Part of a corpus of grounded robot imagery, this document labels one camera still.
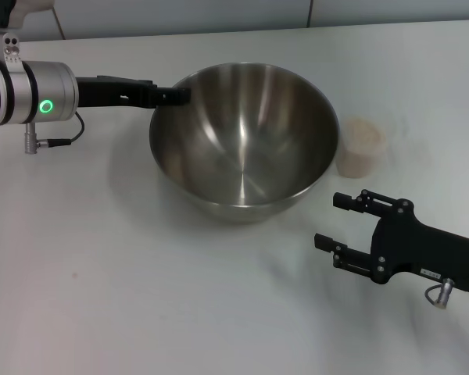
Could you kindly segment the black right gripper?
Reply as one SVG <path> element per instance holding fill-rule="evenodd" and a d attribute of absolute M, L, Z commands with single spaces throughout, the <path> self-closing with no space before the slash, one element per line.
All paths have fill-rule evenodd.
<path fill-rule="evenodd" d="M 314 247 L 333 254 L 333 267 L 377 284 L 386 284 L 402 272 L 434 281 L 448 278 L 455 288 L 469 291 L 469 238 L 423 224 L 414 215 L 412 202 L 363 189 L 355 198 L 335 192 L 333 206 L 380 218 L 370 255 L 322 234 L 314 235 Z"/>

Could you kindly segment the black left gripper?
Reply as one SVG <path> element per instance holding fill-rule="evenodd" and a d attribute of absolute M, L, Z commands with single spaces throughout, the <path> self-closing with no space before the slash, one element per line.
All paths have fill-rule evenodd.
<path fill-rule="evenodd" d="M 186 105 L 191 101 L 188 87 L 158 87 L 148 80 L 121 77 L 78 77 L 78 107 L 127 106 L 154 109 L 157 106 Z"/>

